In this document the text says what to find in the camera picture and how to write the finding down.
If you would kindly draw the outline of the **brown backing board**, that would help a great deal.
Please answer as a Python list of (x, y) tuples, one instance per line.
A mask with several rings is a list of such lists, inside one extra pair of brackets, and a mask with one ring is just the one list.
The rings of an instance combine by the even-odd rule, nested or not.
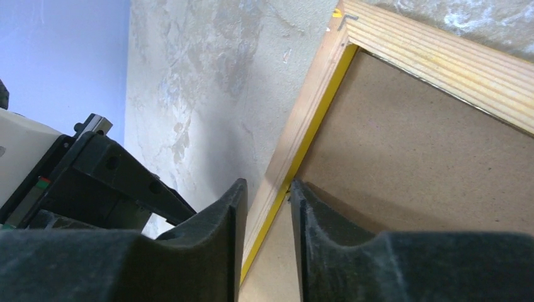
[[(533, 137), (371, 55), (352, 60), (297, 180), (363, 229), (533, 237)], [(241, 301), (302, 301), (291, 203)]]

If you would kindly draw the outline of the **yellow picture frame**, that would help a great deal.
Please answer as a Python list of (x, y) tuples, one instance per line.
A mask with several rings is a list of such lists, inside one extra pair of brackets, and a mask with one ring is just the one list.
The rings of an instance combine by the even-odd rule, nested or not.
[(261, 248), (358, 49), (527, 133), (533, 64), (362, 1), (340, 1), (250, 207), (241, 274)]

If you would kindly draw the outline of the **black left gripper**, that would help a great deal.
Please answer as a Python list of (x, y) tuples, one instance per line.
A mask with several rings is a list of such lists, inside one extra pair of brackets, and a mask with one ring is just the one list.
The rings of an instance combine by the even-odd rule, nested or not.
[(1, 228), (102, 228), (141, 231), (151, 215), (172, 225), (194, 209), (107, 136), (96, 114), (61, 135), (1, 205)]

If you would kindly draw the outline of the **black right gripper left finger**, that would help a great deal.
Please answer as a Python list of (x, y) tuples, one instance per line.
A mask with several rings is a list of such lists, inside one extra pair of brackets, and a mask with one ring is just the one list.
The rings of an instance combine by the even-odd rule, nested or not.
[(2, 301), (237, 301), (247, 182), (155, 239), (126, 230), (1, 232)]

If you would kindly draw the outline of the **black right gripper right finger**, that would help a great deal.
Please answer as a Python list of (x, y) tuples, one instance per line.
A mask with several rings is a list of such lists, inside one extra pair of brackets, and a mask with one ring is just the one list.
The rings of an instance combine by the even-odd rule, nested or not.
[(302, 301), (532, 301), (533, 237), (514, 232), (373, 234), (290, 187)]

